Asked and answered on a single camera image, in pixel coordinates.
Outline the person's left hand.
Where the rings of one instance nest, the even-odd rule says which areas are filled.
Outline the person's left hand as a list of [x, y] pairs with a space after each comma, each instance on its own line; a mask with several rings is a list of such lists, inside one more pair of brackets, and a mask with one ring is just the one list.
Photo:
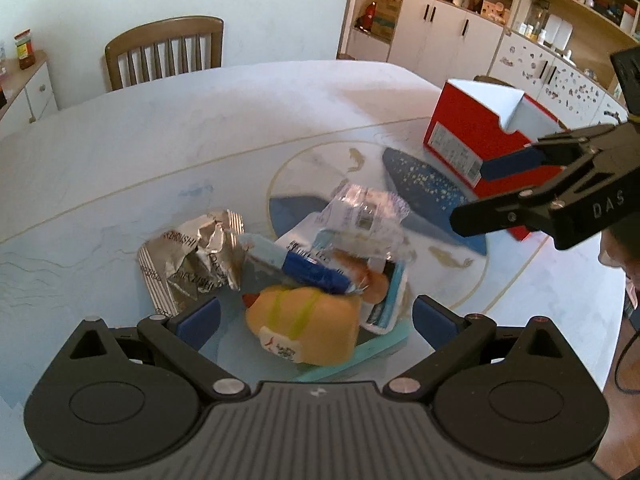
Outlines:
[[639, 307], [639, 231], [607, 229], [600, 239], [599, 261], [604, 266], [622, 269], [626, 275], [626, 293], [631, 305]]

